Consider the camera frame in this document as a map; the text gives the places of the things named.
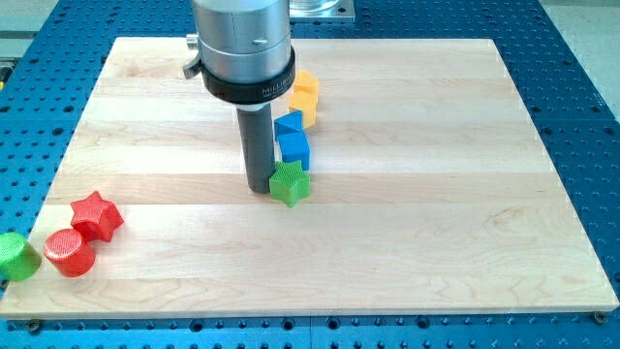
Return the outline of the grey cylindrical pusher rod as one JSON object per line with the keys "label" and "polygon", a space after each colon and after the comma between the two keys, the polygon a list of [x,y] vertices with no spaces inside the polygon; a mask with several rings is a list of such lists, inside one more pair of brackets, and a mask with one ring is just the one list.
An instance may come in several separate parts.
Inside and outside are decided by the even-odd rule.
{"label": "grey cylindrical pusher rod", "polygon": [[269,179],[275,171],[274,139],[269,103],[238,105],[237,121],[249,188],[269,193]]}

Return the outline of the black flange ring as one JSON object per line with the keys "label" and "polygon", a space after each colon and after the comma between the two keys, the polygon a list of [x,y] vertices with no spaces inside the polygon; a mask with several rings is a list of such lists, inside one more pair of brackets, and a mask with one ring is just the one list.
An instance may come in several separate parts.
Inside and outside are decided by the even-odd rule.
{"label": "black flange ring", "polygon": [[291,48],[284,70],[270,79],[252,83],[233,83],[215,77],[201,63],[203,84],[214,97],[237,105],[257,105],[270,102],[286,93],[295,81],[295,50]]}

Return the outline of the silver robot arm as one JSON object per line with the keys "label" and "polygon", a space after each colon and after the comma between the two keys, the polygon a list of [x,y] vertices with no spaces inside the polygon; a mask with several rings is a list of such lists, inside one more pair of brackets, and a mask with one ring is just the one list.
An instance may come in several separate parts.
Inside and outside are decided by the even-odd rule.
{"label": "silver robot arm", "polygon": [[287,0],[193,0],[197,32],[187,37],[196,57],[186,79],[201,75],[206,90],[236,109],[249,188],[269,192],[275,172],[270,103],[295,80]]}

